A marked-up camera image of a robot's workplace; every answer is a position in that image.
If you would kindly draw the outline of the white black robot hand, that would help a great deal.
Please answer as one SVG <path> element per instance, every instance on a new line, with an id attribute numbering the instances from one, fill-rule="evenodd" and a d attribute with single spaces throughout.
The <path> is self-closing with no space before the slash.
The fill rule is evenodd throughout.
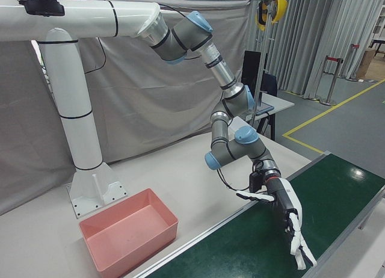
<path id="1" fill-rule="evenodd" d="M 290 254 L 294 256 L 299 270 L 305 270 L 306 264 L 317 266 L 317 261 L 301 233 L 303 210 L 299 198 L 287 179 L 272 177 L 265 182 L 266 194 L 237 190 L 242 199 L 255 200 L 273 205 L 282 221 L 282 227 L 289 240 Z"/>

